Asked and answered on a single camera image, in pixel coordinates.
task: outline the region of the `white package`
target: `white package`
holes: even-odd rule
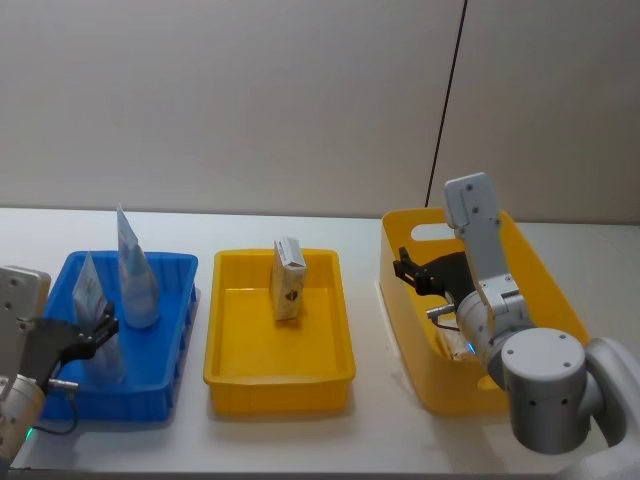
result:
[[[118,274],[124,320],[148,328],[158,320],[158,285],[122,207],[118,207]]]
[[[72,297],[76,324],[86,329],[95,328],[107,306],[107,299],[91,252],[87,253],[73,288]],[[107,340],[98,348],[93,358],[85,360],[83,365],[87,375],[98,383],[122,382],[125,377],[125,366],[118,335]]]
[[[295,238],[282,237],[275,241],[274,247],[271,271],[273,316],[276,320],[295,318],[302,303],[307,265]]]

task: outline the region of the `black cable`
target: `black cable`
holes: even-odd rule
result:
[[[69,400],[69,407],[71,407],[71,415],[72,415],[72,423],[69,428],[66,430],[51,430],[49,428],[41,427],[39,425],[34,425],[33,429],[38,430],[39,432],[48,433],[50,435],[69,435],[73,432],[78,426],[78,405],[76,405],[76,396],[73,393],[69,393],[67,395],[67,399]]]
[[[460,49],[460,39],[462,38],[462,26],[464,25],[464,17],[467,14],[467,1],[464,0],[462,5],[462,15],[460,16],[460,25],[458,25],[458,38],[456,39],[456,48],[453,51],[453,60],[451,62],[451,70],[449,71],[449,83],[447,84],[447,93],[444,96],[444,106],[442,107],[442,117],[440,118],[440,129],[438,130],[438,140],[436,141],[436,150],[433,153],[433,163],[431,164],[431,175],[429,176],[429,186],[427,187],[427,199],[424,206],[429,206],[429,197],[431,196],[431,186],[433,185],[433,175],[436,173],[436,161],[440,152],[440,140],[442,139],[442,130],[444,130],[444,118],[447,116],[447,106],[449,105],[449,94],[451,93],[451,84],[453,83],[453,72],[456,69],[458,61],[458,50]]]
[[[460,329],[458,327],[450,327],[449,325],[441,325],[440,323],[438,323],[438,319],[437,318],[432,318],[431,319],[431,323],[433,323],[437,328],[441,328],[443,330],[451,330],[453,332],[459,332]]]

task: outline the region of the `robotic arm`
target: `robotic arm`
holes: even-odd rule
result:
[[[77,384],[53,378],[59,369],[92,358],[118,331],[113,304],[92,330],[39,318],[49,283],[41,272],[0,268],[0,478],[40,416],[49,388],[77,390]]]
[[[566,332],[535,327],[507,266],[487,175],[451,180],[444,193],[447,223],[464,253],[418,266],[401,249],[396,275],[419,295],[450,299],[427,315],[438,325],[439,315],[456,313],[459,330],[506,391],[513,433],[524,446],[550,454],[573,450],[594,417],[610,448],[560,478],[640,478],[640,364],[613,340],[594,339],[583,348]]]

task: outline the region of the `yellow plastic tray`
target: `yellow plastic tray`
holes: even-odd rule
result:
[[[587,343],[587,331],[516,224],[504,212],[500,219],[507,263],[534,323],[564,330]],[[394,275],[393,260],[398,259],[400,247],[406,247],[418,264],[464,250],[457,239],[416,241],[411,236],[418,225],[441,223],[445,223],[445,214],[440,208],[399,210],[383,217],[380,287],[389,319],[409,377],[427,409],[442,415],[503,412],[508,406],[506,396],[480,363],[451,360],[437,341],[436,327],[425,312],[445,304],[445,299],[419,297]]]
[[[215,258],[204,364],[218,413],[345,407],[355,376],[338,255],[303,250],[307,276],[296,319],[273,319],[273,250]]]

